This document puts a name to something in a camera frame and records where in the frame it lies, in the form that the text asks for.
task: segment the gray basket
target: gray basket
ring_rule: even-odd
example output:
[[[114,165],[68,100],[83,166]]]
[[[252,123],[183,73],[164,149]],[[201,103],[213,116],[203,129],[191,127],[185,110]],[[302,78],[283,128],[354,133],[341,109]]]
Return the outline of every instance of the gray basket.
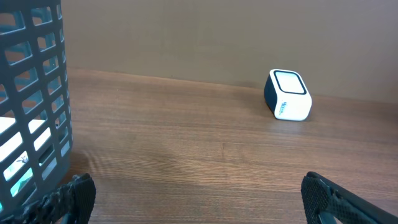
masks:
[[[72,148],[60,0],[0,0],[0,203],[54,189]]]

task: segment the logo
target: logo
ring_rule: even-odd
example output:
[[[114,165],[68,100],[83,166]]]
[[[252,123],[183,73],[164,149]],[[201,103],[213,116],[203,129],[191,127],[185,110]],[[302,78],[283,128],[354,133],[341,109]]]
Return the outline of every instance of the logo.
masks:
[[[283,102],[282,106],[280,106],[279,116],[284,112],[286,105],[287,105],[287,102]]]

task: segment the small box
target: small box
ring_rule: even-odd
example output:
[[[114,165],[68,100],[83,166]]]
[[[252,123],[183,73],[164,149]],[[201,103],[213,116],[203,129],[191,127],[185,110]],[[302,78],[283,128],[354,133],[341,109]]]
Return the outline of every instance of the small box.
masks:
[[[312,106],[310,93],[297,72],[273,69],[269,72],[264,98],[277,119],[302,121]]]

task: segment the brown wooden surface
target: brown wooden surface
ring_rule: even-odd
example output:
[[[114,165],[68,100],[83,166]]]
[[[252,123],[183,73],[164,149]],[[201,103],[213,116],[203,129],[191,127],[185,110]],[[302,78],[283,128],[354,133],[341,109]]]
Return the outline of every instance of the brown wooden surface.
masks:
[[[262,90],[68,69],[91,223],[306,223],[312,170],[398,215],[398,106],[313,97],[276,120]]]

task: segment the wood grain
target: wood grain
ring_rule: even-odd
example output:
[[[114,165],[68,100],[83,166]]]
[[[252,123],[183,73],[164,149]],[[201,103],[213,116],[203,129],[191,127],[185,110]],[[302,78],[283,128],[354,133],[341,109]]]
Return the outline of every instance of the wood grain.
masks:
[[[91,223],[306,223],[312,170],[398,215],[398,106],[313,97],[276,120],[262,90],[68,69],[73,174]]]

